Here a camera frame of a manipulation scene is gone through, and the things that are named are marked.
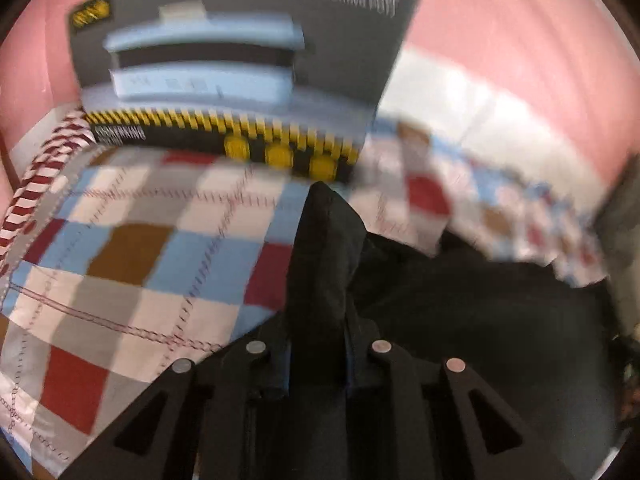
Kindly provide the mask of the large black garment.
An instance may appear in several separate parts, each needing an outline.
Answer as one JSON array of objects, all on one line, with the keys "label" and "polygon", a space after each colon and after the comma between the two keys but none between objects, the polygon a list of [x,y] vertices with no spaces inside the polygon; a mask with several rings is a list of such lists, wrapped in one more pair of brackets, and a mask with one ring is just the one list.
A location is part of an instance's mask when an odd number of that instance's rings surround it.
[{"label": "large black garment", "polygon": [[423,255],[317,183],[285,299],[262,352],[207,362],[204,479],[587,479],[618,437],[603,284],[452,234]]}]

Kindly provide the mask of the black cooker appliance box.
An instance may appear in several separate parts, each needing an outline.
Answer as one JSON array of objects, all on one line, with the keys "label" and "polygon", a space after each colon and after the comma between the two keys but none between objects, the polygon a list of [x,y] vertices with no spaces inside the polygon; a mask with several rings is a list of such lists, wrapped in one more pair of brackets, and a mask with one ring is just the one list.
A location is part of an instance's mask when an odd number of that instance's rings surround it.
[{"label": "black cooker appliance box", "polygon": [[96,140],[347,182],[419,0],[86,0],[70,11]]}]

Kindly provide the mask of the checkered patchwork bed quilt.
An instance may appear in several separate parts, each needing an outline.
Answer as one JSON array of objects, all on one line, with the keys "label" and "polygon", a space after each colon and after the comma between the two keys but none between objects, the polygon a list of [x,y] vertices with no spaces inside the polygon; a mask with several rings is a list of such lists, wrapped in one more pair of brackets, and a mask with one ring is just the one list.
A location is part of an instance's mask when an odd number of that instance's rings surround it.
[{"label": "checkered patchwork bed quilt", "polygon": [[[583,216],[406,124],[378,124],[341,194],[420,252],[453,229],[490,258],[602,280]],[[1,265],[1,433],[53,479],[173,360],[201,359],[279,311],[308,183],[145,146],[75,155]]]}]

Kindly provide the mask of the red white striped cloth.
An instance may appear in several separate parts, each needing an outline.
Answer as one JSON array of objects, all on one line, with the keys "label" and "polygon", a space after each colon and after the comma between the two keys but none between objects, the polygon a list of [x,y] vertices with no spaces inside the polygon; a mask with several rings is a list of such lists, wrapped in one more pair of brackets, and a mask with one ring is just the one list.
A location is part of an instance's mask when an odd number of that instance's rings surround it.
[{"label": "red white striped cloth", "polygon": [[1,223],[1,264],[18,234],[26,230],[40,198],[66,164],[87,146],[95,144],[82,108],[69,112],[44,140],[27,166],[20,185],[4,210]]}]

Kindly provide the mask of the dark grey quilted floor chair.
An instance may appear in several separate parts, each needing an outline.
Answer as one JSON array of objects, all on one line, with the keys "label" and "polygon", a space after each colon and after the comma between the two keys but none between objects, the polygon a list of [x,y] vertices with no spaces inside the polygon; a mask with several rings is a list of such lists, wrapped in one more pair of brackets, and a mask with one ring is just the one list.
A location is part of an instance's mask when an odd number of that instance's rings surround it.
[{"label": "dark grey quilted floor chair", "polygon": [[594,222],[623,333],[639,340],[639,155],[631,155]]}]

